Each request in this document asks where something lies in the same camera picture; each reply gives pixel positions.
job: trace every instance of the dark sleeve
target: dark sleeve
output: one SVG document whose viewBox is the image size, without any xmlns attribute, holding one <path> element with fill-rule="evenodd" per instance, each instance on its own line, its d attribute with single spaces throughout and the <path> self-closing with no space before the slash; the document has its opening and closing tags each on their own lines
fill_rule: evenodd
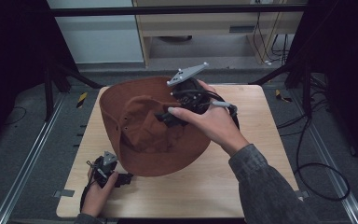
<svg viewBox="0 0 358 224">
<path fill-rule="evenodd" d="M 80 213 L 75 219 L 75 224 L 102 224 L 97 218 Z"/>
<path fill-rule="evenodd" d="M 253 144 L 237 152 L 228 163 L 240 182 L 242 210 L 248 224 L 319 223 Z"/>
</svg>

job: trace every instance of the brown hat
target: brown hat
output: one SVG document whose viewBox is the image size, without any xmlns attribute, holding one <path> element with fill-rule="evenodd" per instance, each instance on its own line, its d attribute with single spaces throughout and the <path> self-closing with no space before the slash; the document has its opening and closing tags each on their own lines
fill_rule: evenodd
<svg viewBox="0 0 358 224">
<path fill-rule="evenodd" d="M 107 135 L 123 168 L 133 175 L 167 175 L 187 167 L 211 140 L 192 124 L 168 128 L 155 117 L 180 106 L 169 77 L 147 77 L 108 88 L 100 107 Z"/>
</svg>

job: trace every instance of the light wood tabletop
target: light wood tabletop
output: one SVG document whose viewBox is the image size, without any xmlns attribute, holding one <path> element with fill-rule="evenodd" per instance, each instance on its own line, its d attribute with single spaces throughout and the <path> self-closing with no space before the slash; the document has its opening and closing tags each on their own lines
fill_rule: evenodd
<svg viewBox="0 0 358 224">
<path fill-rule="evenodd" d="M 214 85 L 216 91 L 238 107 L 241 132 L 254 143 L 298 190 L 281 138 L 259 86 Z M 77 152 L 65 189 L 73 197 L 61 197 L 57 215 L 76 217 L 81 194 L 87 185 L 89 166 L 107 150 L 113 152 L 99 107 L 100 90 L 89 124 Z M 159 177 L 134 176 L 129 185 L 114 189 L 102 212 L 103 217 L 243 217 L 238 181 L 228 165 L 229 156 L 215 143 L 185 169 Z M 117 171 L 126 173 L 120 164 Z"/>
</svg>

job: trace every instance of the person's arm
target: person's arm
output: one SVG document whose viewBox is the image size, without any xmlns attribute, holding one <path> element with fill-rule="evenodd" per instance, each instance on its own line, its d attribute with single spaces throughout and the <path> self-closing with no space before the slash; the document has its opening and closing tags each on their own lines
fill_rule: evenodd
<svg viewBox="0 0 358 224">
<path fill-rule="evenodd" d="M 96 182 L 89 187 L 83 208 L 81 213 L 77 215 L 75 224 L 101 224 L 96 217 L 102 212 L 110 193 L 115 187 L 117 177 L 118 172 L 113 172 L 102 189 Z"/>
<path fill-rule="evenodd" d="M 214 88 L 200 81 L 207 91 Z M 231 157 L 229 164 L 240 184 L 242 210 L 252 223 L 318 223 L 281 174 L 238 130 L 227 110 L 210 105 L 202 114 L 175 107 L 170 113 L 202 130 Z"/>
</svg>

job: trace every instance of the hand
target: hand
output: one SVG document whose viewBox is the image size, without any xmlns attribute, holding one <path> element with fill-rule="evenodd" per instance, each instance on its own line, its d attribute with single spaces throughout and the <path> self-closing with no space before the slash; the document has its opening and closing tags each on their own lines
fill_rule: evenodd
<svg viewBox="0 0 358 224">
<path fill-rule="evenodd" d="M 208 86 L 203 81 L 199 80 L 199 84 L 206 91 L 216 92 L 213 87 Z M 233 156 L 238 150 L 249 145 L 249 142 L 238 130 L 228 110 L 224 107 L 210 105 L 208 110 L 202 115 L 181 107 L 170 107 L 168 111 L 177 118 L 198 127 L 230 156 Z"/>
<path fill-rule="evenodd" d="M 109 176 L 103 189 L 101 189 L 101 187 L 98 185 L 97 182 L 93 183 L 89 187 L 89 192 L 87 192 L 86 199 L 84 200 L 83 209 L 81 210 L 81 213 L 90 215 L 92 217 L 97 217 L 98 215 L 100 215 L 110 193 L 115 187 L 117 177 L 118 177 L 118 172 L 114 171 Z"/>
</svg>

